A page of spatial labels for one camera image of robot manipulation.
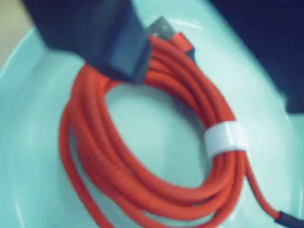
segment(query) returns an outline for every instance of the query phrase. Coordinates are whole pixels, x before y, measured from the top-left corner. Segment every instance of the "light blue surface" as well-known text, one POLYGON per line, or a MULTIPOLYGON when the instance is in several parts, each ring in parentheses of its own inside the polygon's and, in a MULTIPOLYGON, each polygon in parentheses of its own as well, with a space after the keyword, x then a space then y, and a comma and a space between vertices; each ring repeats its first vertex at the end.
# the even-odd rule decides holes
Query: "light blue surface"
MULTIPOLYGON (((304 118, 287 115, 267 74, 205 1, 135 3, 145 24, 164 15, 194 44, 199 67, 222 91, 248 131, 248 156, 264 196, 275 208, 304 218, 304 118)), ((32 31, 3 67, 0 227, 97 227, 65 175, 57 144, 60 115, 82 64, 75 56, 47 50, 32 31)), ((202 127, 179 101, 151 88, 130 85, 112 91, 107 101, 127 145, 158 176, 197 186, 208 174, 202 127)), ((115 227, 136 227, 81 173, 115 227)), ((220 227, 279 228, 258 206, 246 180, 244 183, 236 209, 220 227)), ((180 226, 205 220, 158 219, 180 226)))

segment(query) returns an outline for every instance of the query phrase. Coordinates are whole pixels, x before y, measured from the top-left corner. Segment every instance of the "cable end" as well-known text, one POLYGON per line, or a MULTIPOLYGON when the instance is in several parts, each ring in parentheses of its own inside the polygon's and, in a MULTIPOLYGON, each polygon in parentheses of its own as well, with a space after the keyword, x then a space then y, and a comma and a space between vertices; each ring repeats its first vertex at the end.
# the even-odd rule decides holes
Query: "cable end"
POLYGON ((288 228, 304 228, 304 220, 285 214, 281 211, 280 217, 276 219, 275 222, 288 228))

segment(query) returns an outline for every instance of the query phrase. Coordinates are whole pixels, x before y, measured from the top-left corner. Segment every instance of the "cable connector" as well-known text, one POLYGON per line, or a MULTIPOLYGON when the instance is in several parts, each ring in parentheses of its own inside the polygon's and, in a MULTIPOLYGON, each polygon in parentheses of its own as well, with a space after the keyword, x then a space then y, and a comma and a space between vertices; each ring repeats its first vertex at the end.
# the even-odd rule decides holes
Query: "cable connector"
POLYGON ((194 46, 183 33, 176 32, 165 17, 159 17, 148 27, 147 32, 148 35, 168 41, 194 61, 194 46))
POLYGON ((288 228, 304 228, 304 220, 285 214, 281 211, 280 217, 276 219, 275 222, 288 228))

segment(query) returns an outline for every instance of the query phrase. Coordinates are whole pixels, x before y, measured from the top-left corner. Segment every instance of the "white velcro strap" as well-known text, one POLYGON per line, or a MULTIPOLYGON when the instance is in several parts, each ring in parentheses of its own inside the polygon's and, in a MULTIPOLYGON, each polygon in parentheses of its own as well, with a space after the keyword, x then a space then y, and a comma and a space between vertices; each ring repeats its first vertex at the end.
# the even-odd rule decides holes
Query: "white velcro strap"
POLYGON ((247 151, 249 147, 245 129, 237 121, 225 121, 204 133, 206 153, 213 158, 228 151, 247 151))

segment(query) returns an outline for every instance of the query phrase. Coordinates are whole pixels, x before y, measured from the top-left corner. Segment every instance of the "red cable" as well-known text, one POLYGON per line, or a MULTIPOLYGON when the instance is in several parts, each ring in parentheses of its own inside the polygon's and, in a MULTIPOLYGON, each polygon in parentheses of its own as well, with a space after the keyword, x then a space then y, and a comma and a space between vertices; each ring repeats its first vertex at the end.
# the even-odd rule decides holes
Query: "red cable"
MULTIPOLYGON (((206 128, 235 117, 219 90, 185 54, 152 37, 152 60, 145 83, 182 100, 206 128)), ((169 184, 147 170, 126 147, 106 107, 105 95, 119 82, 89 65, 79 72, 60 124, 60 155, 82 203, 102 228, 113 227, 86 189, 72 160, 69 129, 73 130, 81 164, 95 186, 145 228, 168 227, 146 216, 193 220, 215 213, 200 228, 214 228, 234 209, 244 176, 263 210, 274 219, 279 212, 264 199, 244 151, 230 151, 213 159, 207 180, 197 188, 169 184)))

